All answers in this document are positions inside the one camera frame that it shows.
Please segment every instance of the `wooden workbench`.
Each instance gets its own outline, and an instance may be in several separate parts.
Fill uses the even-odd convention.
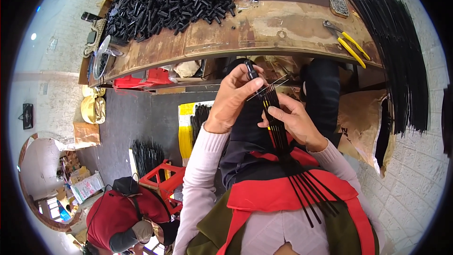
[[[141,43],[132,40],[129,53],[116,58],[103,80],[96,81],[91,75],[88,85],[98,86],[163,65],[231,55],[305,53],[309,57],[324,56],[354,63],[355,59],[323,26],[324,20],[343,29],[362,46],[371,57],[371,61],[364,60],[367,65],[382,68],[376,45],[349,3],[351,14],[348,18],[333,15],[328,7],[309,3],[251,0],[236,0],[235,3],[236,16],[227,13],[221,25],[215,21],[208,25],[199,20],[177,36],[173,31],[163,29],[158,36]]]

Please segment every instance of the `red shirt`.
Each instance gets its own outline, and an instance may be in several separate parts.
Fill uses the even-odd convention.
[[[141,186],[139,186],[139,193],[142,195],[137,195],[135,198],[140,213],[147,215],[155,223],[170,220],[164,205],[153,193]],[[118,191],[107,191],[103,197],[94,202],[88,212],[87,240],[98,248],[110,250],[112,235],[128,230],[138,221],[137,211],[127,197]]]

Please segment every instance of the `white wall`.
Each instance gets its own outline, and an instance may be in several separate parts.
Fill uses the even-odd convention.
[[[61,154],[53,139],[37,139],[28,147],[20,167],[20,175],[27,193],[34,200],[53,195],[55,189],[64,184],[56,178]]]
[[[28,28],[17,63],[11,87],[8,110],[8,137],[11,145],[12,167],[16,167],[24,142],[34,133],[51,137],[63,144],[73,142],[72,121],[80,117],[81,86],[77,84],[82,50],[90,24],[82,21],[83,12],[97,14],[101,0],[43,0]],[[30,39],[36,33],[36,40]],[[48,50],[51,40],[58,38],[54,51]],[[48,83],[48,93],[42,84]],[[22,104],[35,106],[34,128],[22,129]],[[11,172],[19,187],[18,171]],[[25,199],[26,217],[42,236],[52,254],[81,254],[61,232],[42,224],[31,212]]]

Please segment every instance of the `sweater sleeve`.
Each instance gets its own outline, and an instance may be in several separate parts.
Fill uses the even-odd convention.
[[[183,209],[176,235],[174,255],[183,255],[198,234],[197,224],[214,207],[214,176],[229,133],[213,134],[200,129],[187,164],[183,183]]]
[[[371,224],[373,225],[373,228],[376,232],[379,241],[380,253],[382,251],[382,248],[384,247],[386,240],[384,229],[382,228],[381,222],[379,221],[377,215],[371,208],[370,203],[366,199],[365,195],[363,195],[357,174],[354,169],[330,141],[324,150],[317,153],[309,153],[319,162],[321,167],[335,174],[339,179],[348,181],[348,183],[351,184],[351,186],[354,187],[354,189],[359,193],[357,198],[359,199],[363,211],[371,221]]]

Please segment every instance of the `dark gray floor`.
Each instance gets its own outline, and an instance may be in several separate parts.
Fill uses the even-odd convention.
[[[106,118],[99,125],[101,145],[77,151],[80,163],[92,173],[98,170],[104,184],[130,176],[129,147],[134,139],[153,140],[160,144],[174,165],[181,166],[178,145],[178,105],[214,100],[215,92],[174,93],[151,95],[146,92],[127,91],[117,94],[107,89]],[[225,189],[216,175],[216,195]]]

